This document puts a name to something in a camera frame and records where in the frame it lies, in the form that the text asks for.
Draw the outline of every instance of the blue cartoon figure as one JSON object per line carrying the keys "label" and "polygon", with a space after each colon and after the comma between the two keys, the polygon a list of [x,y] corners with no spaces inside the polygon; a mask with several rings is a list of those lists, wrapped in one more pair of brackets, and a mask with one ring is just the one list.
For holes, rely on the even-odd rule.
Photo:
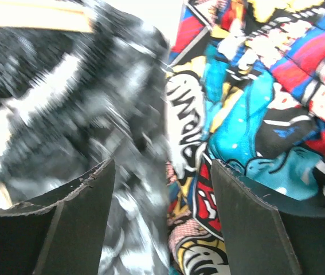
{"label": "blue cartoon figure", "polygon": [[205,122],[202,129],[202,140],[206,140],[209,136],[209,130],[215,115],[222,108],[222,87],[226,79],[226,69],[229,64],[213,58],[206,64],[205,75],[209,75],[204,79],[204,87],[206,90],[204,107]]}
{"label": "blue cartoon figure", "polygon": [[257,156],[255,137],[274,97],[273,82],[271,74],[264,71],[245,86],[242,96],[209,140],[211,158],[226,162],[235,159],[245,167]]}
{"label": "blue cartoon figure", "polygon": [[299,201],[315,196],[319,187],[312,170],[321,156],[302,147],[293,147],[275,159],[251,160],[245,175]]}

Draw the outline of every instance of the wooden stick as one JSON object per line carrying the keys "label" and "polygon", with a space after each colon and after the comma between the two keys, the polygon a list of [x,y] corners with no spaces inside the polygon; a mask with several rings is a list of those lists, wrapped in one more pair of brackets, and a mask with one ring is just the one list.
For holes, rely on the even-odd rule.
{"label": "wooden stick", "polygon": [[0,27],[90,33],[84,7],[54,0],[0,0]]}
{"label": "wooden stick", "polygon": [[13,205],[12,199],[8,193],[7,187],[0,182],[0,208],[9,209]]}

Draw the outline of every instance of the comic book pattern fabric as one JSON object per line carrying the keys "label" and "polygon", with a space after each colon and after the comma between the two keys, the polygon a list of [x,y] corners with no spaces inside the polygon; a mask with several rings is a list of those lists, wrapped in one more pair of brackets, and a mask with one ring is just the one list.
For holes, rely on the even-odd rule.
{"label": "comic book pattern fabric", "polygon": [[325,1],[190,1],[169,62],[170,274],[230,274],[212,159],[325,207]]}

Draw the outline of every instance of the cartoon face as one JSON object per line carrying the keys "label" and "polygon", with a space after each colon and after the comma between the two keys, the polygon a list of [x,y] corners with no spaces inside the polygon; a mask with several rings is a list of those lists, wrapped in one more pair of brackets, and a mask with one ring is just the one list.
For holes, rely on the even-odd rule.
{"label": "cartoon face", "polygon": [[253,159],[245,175],[293,199],[304,200],[318,193],[312,170],[321,156],[302,147],[293,147],[276,159]]}
{"label": "cartoon face", "polygon": [[179,246],[178,258],[185,275],[230,275],[225,244],[212,235],[189,238]]}

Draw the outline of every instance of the comic print fabric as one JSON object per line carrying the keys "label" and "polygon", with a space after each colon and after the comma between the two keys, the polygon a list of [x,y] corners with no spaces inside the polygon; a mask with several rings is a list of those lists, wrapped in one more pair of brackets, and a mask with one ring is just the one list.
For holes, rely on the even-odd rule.
{"label": "comic print fabric", "polygon": [[170,274],[230,274],[212,159],[325,207],[325,1],[190,1],[169,62]]}

